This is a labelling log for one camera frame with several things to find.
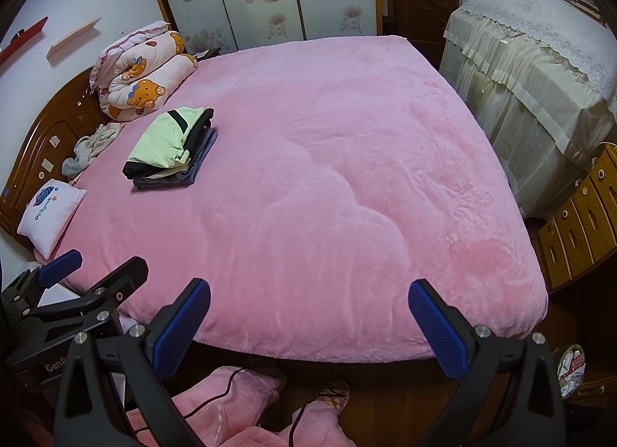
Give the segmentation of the green and black hooded jacket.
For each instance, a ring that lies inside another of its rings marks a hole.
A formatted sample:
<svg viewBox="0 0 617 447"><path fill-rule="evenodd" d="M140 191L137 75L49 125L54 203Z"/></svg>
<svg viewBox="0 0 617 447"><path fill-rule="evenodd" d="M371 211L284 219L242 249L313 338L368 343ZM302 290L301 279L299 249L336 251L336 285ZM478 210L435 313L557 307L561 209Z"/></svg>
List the green and black hooded jacket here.
<svg viewBox="0 0 617 447"><path fill-rule="evenodd" d="M213 108L203 107L179 107L159 114L138 139L122 173L134 181L184 170L203 134L211 129L213 116Z"/></svg>

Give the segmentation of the small white pink pillow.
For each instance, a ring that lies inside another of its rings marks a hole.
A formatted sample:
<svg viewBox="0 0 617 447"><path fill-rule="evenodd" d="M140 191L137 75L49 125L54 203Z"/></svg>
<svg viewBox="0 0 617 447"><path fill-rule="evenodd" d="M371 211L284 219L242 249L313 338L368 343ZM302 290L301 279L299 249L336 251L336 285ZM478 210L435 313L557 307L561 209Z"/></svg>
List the small white pink pillow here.
<svg viewBox="0 0 617 447"><path fill-rule="evenodd" d="M27 237L40 256L49 259L86 194L85 189L68 183L47 181L27 204L17 233Z"/></svg>

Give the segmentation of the crumpled grey white cloth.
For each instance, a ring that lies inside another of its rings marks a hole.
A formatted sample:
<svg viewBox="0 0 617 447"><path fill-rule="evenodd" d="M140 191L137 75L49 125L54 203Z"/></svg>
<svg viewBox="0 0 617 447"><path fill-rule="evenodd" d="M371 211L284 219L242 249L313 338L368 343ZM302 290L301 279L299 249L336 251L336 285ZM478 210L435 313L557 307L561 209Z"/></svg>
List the crumpled grey white cloth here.
<svg viewBox="0 0 617 447"><path fill-rule="evenodd" d="M93 134L79 138L73 149L74 157L67 158L62 163L62 175L69 181L75 179L111 145L122 128L121 123L101 124Z"/></svg>

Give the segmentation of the floral slipper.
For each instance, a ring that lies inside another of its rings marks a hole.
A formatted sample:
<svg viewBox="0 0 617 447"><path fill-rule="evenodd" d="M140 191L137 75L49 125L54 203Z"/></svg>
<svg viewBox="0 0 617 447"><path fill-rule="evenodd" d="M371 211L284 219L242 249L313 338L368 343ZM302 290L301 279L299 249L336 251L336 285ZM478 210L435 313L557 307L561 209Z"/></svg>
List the floral slipper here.
<svg viewBox="0 0 617 447"><path fill-rule="evenodd" d="M350 387L344 380L337 380L322 388L316 400L336 410L338 416L344 411L350 399Z"/></svg>

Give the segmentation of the brown wooden headboard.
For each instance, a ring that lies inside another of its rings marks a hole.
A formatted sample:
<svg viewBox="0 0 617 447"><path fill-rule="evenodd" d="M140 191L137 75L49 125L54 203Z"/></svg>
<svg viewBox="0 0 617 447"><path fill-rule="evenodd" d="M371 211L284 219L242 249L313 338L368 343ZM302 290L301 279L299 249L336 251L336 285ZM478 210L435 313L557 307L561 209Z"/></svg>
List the brown wooden headboard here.
<svg viewBox="0 0 617 447"><path fill-rule="evenodd" d="M17 233L26 205L43 183L66 181L62 163L74 155L75 143L110 121L101 111L98 95L90 89L90 72L78 73L41 110L2 188L1 228L28 252L34 246Z"/></svg>

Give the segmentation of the folded blue jeans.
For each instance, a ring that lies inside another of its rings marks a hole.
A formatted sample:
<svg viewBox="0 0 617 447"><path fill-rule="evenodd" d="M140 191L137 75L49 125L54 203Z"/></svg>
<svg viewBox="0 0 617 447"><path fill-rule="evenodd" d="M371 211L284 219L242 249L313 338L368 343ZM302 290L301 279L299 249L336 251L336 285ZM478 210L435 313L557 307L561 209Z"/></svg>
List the folded blue jeans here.
<svg viewBox="0 0 617 447"><path fill-rule="evenodd" d="M133 185L138 190L166 189L174 187L190 186L197 179L199 170L211 148L216 143L219 134L214 129L205 132L198 144L194 158L188 161L184 170L177 170L164 177L141 177L133 181Z"/></svg>

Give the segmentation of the pink plush bed blanket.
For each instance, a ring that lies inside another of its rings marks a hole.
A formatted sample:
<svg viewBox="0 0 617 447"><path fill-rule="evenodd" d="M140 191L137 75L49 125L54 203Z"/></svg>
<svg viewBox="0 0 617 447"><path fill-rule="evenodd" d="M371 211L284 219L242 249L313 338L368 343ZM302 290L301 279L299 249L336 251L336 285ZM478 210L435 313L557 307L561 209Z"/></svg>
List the pink plush bed blanket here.
<svg viewBox="0 0 617 447"><path fill-rule="evenodd" d="M475 117L404 38L338 37L203 62L169 108L207 107L219 136L194 183L139 191L132 121L78 180L59 251L83 292L134 256L122 309L148 322L194 278L212 305L197 340L332 363L431 353L408 309L425 278L473 324L529 334L548 310L507 177Z"/></svg>

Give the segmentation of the rolled bear print quilt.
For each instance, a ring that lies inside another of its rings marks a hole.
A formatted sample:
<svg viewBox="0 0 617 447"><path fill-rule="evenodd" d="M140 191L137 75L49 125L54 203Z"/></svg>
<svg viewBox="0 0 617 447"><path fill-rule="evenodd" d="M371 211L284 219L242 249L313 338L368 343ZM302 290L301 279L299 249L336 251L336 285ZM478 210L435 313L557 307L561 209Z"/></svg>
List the rolled bear print quilt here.
<svg viewBox="0 0 617 447"><path fill-rule="evenodd" d="M126 123L162 108L197 69L182 36L159 20L105 48L91 69L89 87L103 113Z"/></svg>

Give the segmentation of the cream lace covered furniture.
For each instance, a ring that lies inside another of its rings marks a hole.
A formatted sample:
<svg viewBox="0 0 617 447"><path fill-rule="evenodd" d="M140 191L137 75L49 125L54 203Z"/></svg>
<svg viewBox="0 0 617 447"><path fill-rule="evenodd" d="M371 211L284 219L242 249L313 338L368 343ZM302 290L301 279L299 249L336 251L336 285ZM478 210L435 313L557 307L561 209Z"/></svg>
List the cream lace covered furniture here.
<svg viewBox="0 0 617 447"><path fill-rule="evenodd" d="M524 216L556 205L616 139L616 38L559 0L466 0L440 73L496 152Z"/></svg>

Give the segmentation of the pink wall shelf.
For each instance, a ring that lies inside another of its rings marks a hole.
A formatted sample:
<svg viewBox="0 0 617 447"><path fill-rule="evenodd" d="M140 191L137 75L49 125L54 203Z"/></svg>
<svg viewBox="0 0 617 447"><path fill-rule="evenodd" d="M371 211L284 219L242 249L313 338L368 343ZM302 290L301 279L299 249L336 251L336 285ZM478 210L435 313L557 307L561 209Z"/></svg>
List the pink wall shelf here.
<svg viewBox="0 0 617 447"><path fill-rule="evenodd" d="M57 54L61 49L66 47L68 44L73 42L75 39L81 37L83 34L88 33L89 30L93 30L97 23L100 22L100 17L94 18L85 24L81 25L77 29L73 30L70 33L67 33L65 36L57 40L52 45L49 46L46 59L50 60L51 57Z"/></svg>

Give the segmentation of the red wall shelf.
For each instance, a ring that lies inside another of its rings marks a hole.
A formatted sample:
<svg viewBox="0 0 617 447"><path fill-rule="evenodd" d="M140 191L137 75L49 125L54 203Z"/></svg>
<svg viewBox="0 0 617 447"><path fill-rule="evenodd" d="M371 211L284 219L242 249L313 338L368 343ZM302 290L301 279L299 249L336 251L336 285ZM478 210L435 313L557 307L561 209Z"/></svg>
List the red wall shelf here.
<svg viewBox="0 0 617 447"><path fill-rule="evenodd" d="M28 43L34 37L37 37L45 27L48 18L44 17L37 23L34 23L32 27L28 27L27 30L20 30L13 39L10 41L6 48L3 48L0 52L0 66L2 66L12 55L17 52L22 46Z"/></svg>

